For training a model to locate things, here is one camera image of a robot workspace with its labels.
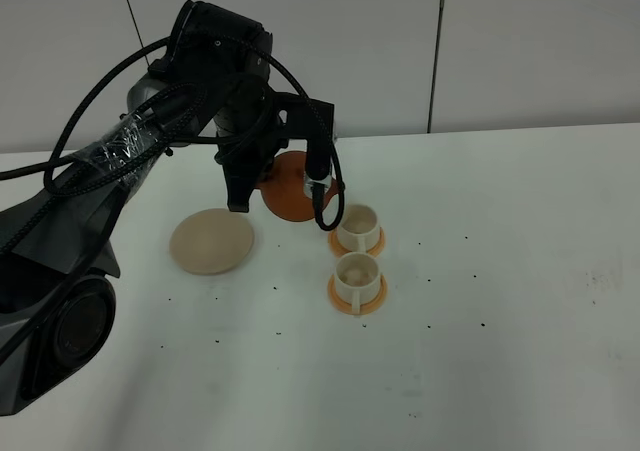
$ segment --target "black cable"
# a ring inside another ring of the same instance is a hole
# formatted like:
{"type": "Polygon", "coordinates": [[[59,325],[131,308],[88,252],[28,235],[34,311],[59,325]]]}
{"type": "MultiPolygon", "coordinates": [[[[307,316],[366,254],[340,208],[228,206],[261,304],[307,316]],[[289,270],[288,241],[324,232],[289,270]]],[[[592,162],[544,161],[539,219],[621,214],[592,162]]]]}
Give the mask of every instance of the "black cable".
{"type": "Polygon", "coordinates": [[[440,0],[438,9],[438,26],[436,28],[436,45],[433,54],[433,69],[431,70],[431,94],[429,95],[429,117],[427,118],[427,134],[431,133],[433,123],[433,104],[436,97],[436,78],[438,77],[438,56],[440,56],[440,36],[442,35],[442,17],[444,16],[444,0],[440,0]]]}
{"type": "Polygon", "coordinates": [[[74,156],[69,154],[56,161],[46,161],[44,163],[32,164],[23,168],[11,169],[9,171],[0,171],[0,181],[8,181],[10,179],[22,178],[31,174],[41,173],[47,169],[56,169],[66,166],[74,161],[74,156]]]}
{"type": "Polygon", "coordinates": [[[102,249],[109,241],[109,237],[115,228],[120,211],[124,207],[129,192],[122,188],[116,188],[114,195],[114,204],[104,228],[93,246],[89,249],[84,259],[65,277],[65,279],[55,288],[47,301],[36,313],[9,338],[9,340],[0,349],[0,366],[11,356],[11,354],[29,337],[29,335],[62,304],[64,299],[73,288],[75,282],[80,279],[93,265],[94,261],[102,252],[102,249]]]}
{"type": "Polygon", "coordinates": [[[193,83],[181,83],[174,84],[169,86],[168,88],[163,89],[159,93],[155,94],[147,101],[145,101],[138,109],[135,111],[136,113],[144,113],[151,106],[155,105],[157,102],[162,101],[168,97],[173,96],[177,92],[181,92],[184,89],[193,88],[195,91],[199,91],[196,94],[193,103],[187,108],[187,110],[180,116],[178,121],[165,133],[163,133],[158,141],[145,149],[142,153],[140,153],[135,158],[128,161],[123,166],[110,171],[109,173],[89,182],[79,187],[63,187],[58,188],[53,180],[49,187],[45,184],[45,188],[49,193],[53,196],[57,197],[72,197],[72,196],[80,196],[82,194],[90,193],[91,191],[95,191],[107,184],[110,184],[118,179],[124,177],[125,175],[135,171],[136,169],[143,166],[150,159],[153,159],[164,152],[166,147],[173,141],[173,136],[182,131],[196,116],[198,110],[204,103],[206,98],[206,92],[193,83]]]}
{"type": "MultiPolygon", "coordinates": [[[[162,38],[154,43],[145,46],[144,48],[136,51],[131,56],[125,58],[119,64],[117,64],[111,71],[109,71],[98,83],[93,87],[91,91],[85,96],[85,98],[80,102],[74,113],[69,118],[67,125],[62,130],[62,134],[60,138],[58,138],[58,142],[56,143],[53,151],[51,152],[51,157],[49,158],[49,162],[55,162],[60,159],[60,155],[62,154],[62,150],[64,146],[67,144],[69,140],[69,136],[73,132],[73,128],[75,128],[76,124],[87,110],[87,108],[91,105],[91,103],[98,97],[98,95],[107,87],[107,85],[114,80],[116,76],[122,73],[125,69],[131,66],[133,63],[143,58],[149,53],[160,49],[167,45],[169,42],[169,38],[162,38]]],[[[51,194],[55,194],[55,191],[58,189],[53,183],[53,169],[47,169],[44,172],[44,187],[51,194]]]]}
{"type": "MultiPolygon", "coordinates": [[[[251,76],[253,80],[257,77],[253,74],[248,76],[251,76]]],[[[238,140],[235,146],[228,150],[221,149],[216,153],[215,160],[218,164],[224,164],[231,161],[234,156],[246,149],[247,146],[251,144],[253,138],[256,138],[257,135],[264,130],[267,121],[271,117],[275,102],[273,90],[264,79],[258,78],[257,81],[258,84],[262,86],[262,91],[264,93],[264,105],[262,106],[262,112],[248,130],[237,136],[238,140]]]]}
{"type": "Polygon", "coordinates": [[[178,134],[171,144],[231,144],[239,139],[239,136],[181,136],[178,134]]]}
{"type": "Polygon", "coordinates": [[[331,231],[333,228],[325,224],[322,216],[325,192],[324,184],[313,183],[313,187],[311,188],[311,205],[313,206],[316,223],[320,226],[320,229],[323,231],[331,231]]]}
{"type": "MultiPolygon", "coordinates": [[[[138,42],[140,43],[140,47],[144,48],[144,43],[142,42],[142,36],[140,35],[140,29],[138,28],[138,22],[136,21],[136,16],[133,14],[133,9],[131,8],[131,1],[125,0],[127,2],[127,7],[129,8],[129,14],[131,15],[131,21],[133,21],[133,27],[136,30],[136,35],[138,36],[138,42]]],[[[144,57],[144,60],[147,62],[147,68],[149,67],[149,58],[147,56],[144,57]]]]}
{"type": "MultiPolygon", "coordinates": [[[[67,180],[65,186],[72,186],[77,183],[80,178],[82,178],[86,171],[90,169],[91,166],[87,163],[84,163],[76,172],[67,180]]],[[[33,228],[35,228],[40,221],[49,213],[49,211],[60,201],[60,198],[56,196],[51,196],[38,211],[35,212],[33,216],[31,216],[27,222],[9,239],[6,243],[0,247],[0,257],[4,256],[7,253],[13,251],[13,249],[22,241],[27,234],[29,234],[33,228]]]]}

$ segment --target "orange object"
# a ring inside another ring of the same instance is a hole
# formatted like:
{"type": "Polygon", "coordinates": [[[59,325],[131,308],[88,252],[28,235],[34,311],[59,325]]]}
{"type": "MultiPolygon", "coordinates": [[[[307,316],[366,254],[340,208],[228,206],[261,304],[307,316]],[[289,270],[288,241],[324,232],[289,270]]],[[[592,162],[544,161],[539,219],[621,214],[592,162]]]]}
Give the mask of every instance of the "orange object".
{"type": "MultiPolygon", "coordinates": [[[[334,279],[335,278],[331,276],[329,279],[329,285],[327,286],[329,301],[331,301],[331,304],[333,304],[334,308],[338,311],[355,316],[351,308],[351,304],[344,301],[340,296],[338,296],[338,293],[336,293],[336,286],[333,281],[334,279]]],[[[378,296],[376,296],[373,301],[360,306],[360,314],[357,316],[373,313],[376,309],[382,306],[384,300],[387,298],[387,288],[387,280],[384,279],[384,274],[382,274],[380,275],[380,291],[378,292],[378,296]]]]}
{"type": "MultiPolygon", "coordinates": [[[[380,228],[380,239],[378,240],[377,244],[373,248],[367,249],[367,254],[370,254],[371,256],[378,256],[384,249],[384,245],[386,244],[386,242],[387,241],[384,237],[384,229],[380,228]]],[[[329,248],[331,249],[331,252],[334,254],[334,256],[336,256],[337,258],[341,258],[345,254],[352,252],[352,251],[349,251],[344,246],[342,246],[342,244],[340,244],[340,241],[338,241],[338,235],[335,229],[329,233],[329,248]]]]}
{"type": "MultiPolygon", "coordinates": [[[[258,185],[267,208],[287,221],[309,221],[315,216],[311,199],[304,194],[306,155],[304,151],[287,151],[276,156],[269,177],[258,185]]],[[[337,193],[337,182],[333,179],[323,209],[337,193]]]]}

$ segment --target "table surface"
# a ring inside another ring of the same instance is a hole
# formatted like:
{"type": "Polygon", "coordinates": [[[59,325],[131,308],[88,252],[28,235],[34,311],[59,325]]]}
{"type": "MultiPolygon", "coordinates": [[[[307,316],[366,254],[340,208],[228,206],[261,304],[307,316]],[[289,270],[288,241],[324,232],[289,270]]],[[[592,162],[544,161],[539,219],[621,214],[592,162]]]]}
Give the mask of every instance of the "table surface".
{"type": "MultiPolygon", "coordinates": [[[[178,149],[112,237],[107,343],[1,418],[1,448],[637,450],[638,149],[640,125],[339,141],[387,238],[388,299],[361,318],[327,299],[326,235],[259,193],[243,265],[180,271],[171,232],[226,194],[211,148],[178,149]]],[[[0,183],[0,207],[40,183],[0,183]]]]}

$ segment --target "white mug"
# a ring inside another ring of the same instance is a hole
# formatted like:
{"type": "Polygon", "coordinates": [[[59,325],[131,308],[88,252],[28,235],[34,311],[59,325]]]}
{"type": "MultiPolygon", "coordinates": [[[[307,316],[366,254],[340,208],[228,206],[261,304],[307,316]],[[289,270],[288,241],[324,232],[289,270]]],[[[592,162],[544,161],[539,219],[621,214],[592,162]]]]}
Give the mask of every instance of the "white mug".
{"type": "Polygon", "coordinates": [[[380,223],[369,206],[353,204],[336,230],[338,242],[349,251],[366,253],[380,241],[380,223]]]}
{"type": "Polygon", "coordinates": [[[366,253],[347,253],[338,260],[333,281],[338,297],[351,304],[353,314],[360,314],[360,306],[376,299],[380,292],[378,262],[366,253]]]}

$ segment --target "round plate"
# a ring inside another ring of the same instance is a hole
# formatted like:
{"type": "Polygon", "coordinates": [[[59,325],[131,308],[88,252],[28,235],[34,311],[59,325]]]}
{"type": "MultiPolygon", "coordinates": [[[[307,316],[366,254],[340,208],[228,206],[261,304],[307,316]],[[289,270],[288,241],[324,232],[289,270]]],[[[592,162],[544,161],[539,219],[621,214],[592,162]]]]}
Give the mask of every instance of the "round plate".
{"type": "Polygon", "coordinates": [[[218,274],[242,262],[253,246],[253,237],[244,216],[227,209],[207,209],[178,225],[169,252],[187,273],[218,274]]]}

